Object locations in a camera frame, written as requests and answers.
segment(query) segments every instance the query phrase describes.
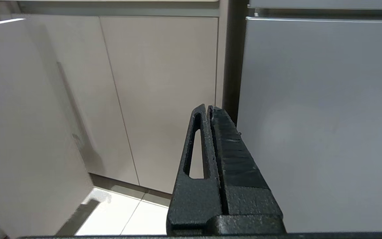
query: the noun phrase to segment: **kitchen cabinet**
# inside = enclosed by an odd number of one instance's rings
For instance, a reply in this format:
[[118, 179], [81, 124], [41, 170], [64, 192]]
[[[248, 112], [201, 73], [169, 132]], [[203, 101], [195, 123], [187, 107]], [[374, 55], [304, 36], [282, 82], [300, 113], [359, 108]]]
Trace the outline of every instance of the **kitchen cabinet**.
[[0, 227], [54, 235], [92, 189], [26, 20], [0, 23]]
[[[79, 114], [79, 138], [84, 141], [81, 153], [88, 171], [138, 184], [99, 18], [15, 17], [30, 20], [29, 30], [39, 37], [41, 50], [50, 48], [59, 62], [60, 74], [71, 95], [70, 103]], [[49, 46], [42, 44], [45, 39], [49, 39]]]
[[247, 18], [238, 130], [288, 232], [382, 231], [382, 20]]
[[140, 185], [171, 193], [191, 111], [215, 102], [218, 20], [100, 21]]

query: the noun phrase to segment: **cabinet door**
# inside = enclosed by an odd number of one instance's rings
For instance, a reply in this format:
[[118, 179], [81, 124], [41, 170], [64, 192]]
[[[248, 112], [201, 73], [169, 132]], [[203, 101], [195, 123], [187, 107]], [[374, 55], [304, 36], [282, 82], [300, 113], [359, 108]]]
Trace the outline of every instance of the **cabinet door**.
[[54, 235], [92, 189], [24, 20], [0, 24], [0, 227]]
[[138, 184], [98, 17], [25, 17], [32, 20], [32, 33], [50, 39], [62, 68], [84, 128], [82, 156], [88, 171]]
[[140, 185], [171, 193], [191, 111], [214, 104], [217, 19], [100, 20]]
[[382, 21], [247, 21], [238, 130], [288, 232], [382, 231]]

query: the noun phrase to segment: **white cabinet panel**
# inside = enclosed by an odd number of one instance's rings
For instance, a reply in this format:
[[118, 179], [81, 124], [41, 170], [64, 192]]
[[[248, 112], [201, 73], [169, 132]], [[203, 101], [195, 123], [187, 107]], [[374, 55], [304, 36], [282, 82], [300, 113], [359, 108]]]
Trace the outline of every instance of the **white cabinet panel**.
[[140, 185], [170, 193], [191, 111], [214, 104], [217, 18], [100, 20]]
[[98, 17], [26, 15], [47, 35], [86, 130], [91, 173], [138, 184]]
[[53, 235], [91, 191], [24, 20], [0, 24], [0, 227]]

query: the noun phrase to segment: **white tile floor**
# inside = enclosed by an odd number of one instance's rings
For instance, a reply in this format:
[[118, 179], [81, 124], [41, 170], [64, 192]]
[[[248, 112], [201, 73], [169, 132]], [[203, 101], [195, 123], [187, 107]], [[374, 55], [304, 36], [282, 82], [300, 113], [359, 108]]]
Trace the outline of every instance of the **white tile floor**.
[[150, 197], [154, 196], [141, 193], [137, 197], [130, 197], [94, 188], [82, 204], [90, 199], [100, 204], [79, 228], [76, 236], [166, 235], [168, 207], [146, 200]]

